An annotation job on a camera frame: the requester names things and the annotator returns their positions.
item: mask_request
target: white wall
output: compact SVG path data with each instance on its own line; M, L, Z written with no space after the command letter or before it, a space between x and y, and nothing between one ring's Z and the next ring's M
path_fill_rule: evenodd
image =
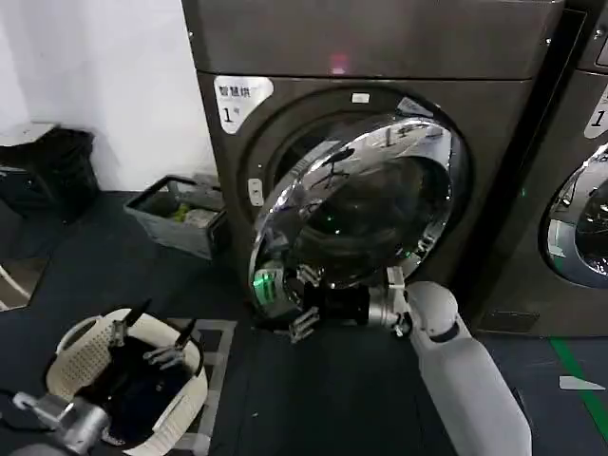
M180 0L2 0L0 19L21 106L97 134L103 189L215 172Z
M10 44L0 23L0 128L26 122L26 99L19 85Z

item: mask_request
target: gray plastic crate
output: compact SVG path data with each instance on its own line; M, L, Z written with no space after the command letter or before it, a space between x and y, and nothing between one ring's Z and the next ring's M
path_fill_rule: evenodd
M223 205L218 187L166 176L127 202L124 210L155 242L213 259L230 242Z

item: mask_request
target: dark floor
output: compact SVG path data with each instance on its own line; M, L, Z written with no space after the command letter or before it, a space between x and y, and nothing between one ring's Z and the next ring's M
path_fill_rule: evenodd
M11 255L53 256L30 306L0 313L0 388L42 393L43 372L67 329L92 314L152 297L152 312L161 317L238 322L213 455L453 454L409 344L382 332L343 328L292 346L253 330L231 269L152 243L123 213L124 199L105 195L68 227L51 220L25 223ZM559 375L566 372L548 342L484 342L522 394L535 455L608 455L578 394L559 390ZM608 385L604 347L603 340L580 341L574 349L593 374L589 380ZM14 412L8 417L22 420ZM38 438L0 429L0 453ZM116 452L102 447L94 454Z

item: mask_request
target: door porthole glass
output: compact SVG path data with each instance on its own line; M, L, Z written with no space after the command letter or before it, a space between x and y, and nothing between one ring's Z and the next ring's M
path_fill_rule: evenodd
M566 181L548 213L546 249L568 280L608 288L608 144Z
M298 158L279 166L255 225L250 284L270 318L293 312L307 284L347 293L388 267L409 276L466 193L464 141L429 118L372 116Z

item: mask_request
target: black trash bin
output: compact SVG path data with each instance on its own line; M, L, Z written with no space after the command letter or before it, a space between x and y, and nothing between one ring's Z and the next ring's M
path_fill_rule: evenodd
M0 146L0 199L25 218L52 211L79 217L99 194L93 135L55 126L34 142Z

